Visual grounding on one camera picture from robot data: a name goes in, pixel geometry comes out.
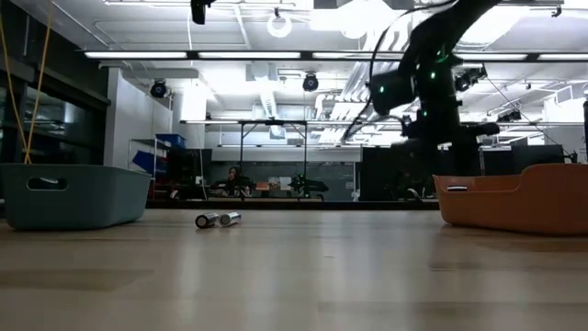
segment gray plastic bin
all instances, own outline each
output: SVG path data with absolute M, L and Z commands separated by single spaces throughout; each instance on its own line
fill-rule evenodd
M 0 165 L 16 230 L 89 230 L 140 219 L 151 176 L 101 165 Z

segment ceiling duct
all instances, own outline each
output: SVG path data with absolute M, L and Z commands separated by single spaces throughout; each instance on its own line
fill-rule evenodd
M 255 62 L 246 67 L 246 79 L 259 84 L 259 98 L 264 113 L 269 120 L 279 120 L 277 115 L 276 98 L 274 97 L 274 83 L 277 81 L 277 68 L 275 64 Z M 270 139 L 286 139 L 286 129 L 281 126 L 269 127 Z

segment desk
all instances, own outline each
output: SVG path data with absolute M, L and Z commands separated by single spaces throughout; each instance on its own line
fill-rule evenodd
M 588 322 L 588 239 L 438 211 L 148 210 L 102 231 L 0 224 L 0 329 L 561 331 Z

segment orange plastic bin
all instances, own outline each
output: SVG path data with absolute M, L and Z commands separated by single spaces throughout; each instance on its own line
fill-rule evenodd
M 434 176 L 445 222 L 531 234 L 588 234 L 588 165 L 532 165 L 520 176 Z M 466 187 L 467 191 L 449 191 Z

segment ceiling light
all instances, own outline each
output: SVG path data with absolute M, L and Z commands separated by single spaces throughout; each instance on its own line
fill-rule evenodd
M 539 61 L 588 61 L 588 53 L 541 54 Z
M 310 120 L 309 125 L 351 125 L 351 120 Z
M 239 124 L 238 120 L 184 120 L 182 121 L 183 124 Z
M 378 52 L 376 59 L 400 61 L 403 54 L 401 52 L 382 51 Z M 370 60 L 371 51 L 316 51 L 312 54 L 314 59 L 353 59 L 353 60 Z
M 281 29 L 274 27 L 274 22 L 278 19 L 284 20 L 284 26 Z M 292 20 L 287 15 L 273 15 L 267 21 L 267 32 L 276 38 L 284 38 L 292 32 Z
M 492 53 L 486 51 L 481 51 L 478 53 L 456 53 L 456 55 L 465 61 L 479 62 L 522 61 L 528 56 L 527 54 L 523 53 Z
M 186 59 L 185 51 L 86 51 L 89 59 Z
M 527 12 L 528 8 L 524 6 L 496 6 L 480 17 L 460 42 L 488 46 L 510 31 Z
M 151 6 L 151 7 L 190 7 L 189 1 L 138 1 L 138 0 L 131 0 L 131 1 L 114 1 L 114 0 L 103 0 L 104 4 L 107 6 Z M 248 3 L 248 1 L 241 0 L 217 0 L 213 5 L 212 8 L 215 7 L 227 7 L 227 6 L 235 6 L 238 5 L 241 8 L 292 8 L 295 7 L 295 3 L 283 3 L 280 4 L 279 2 L 267 2 L 263 3 L 262 1 L 255 0 L 253 3 Z
M 201 51 L 201 59 L 299 59 L 299 51 Z

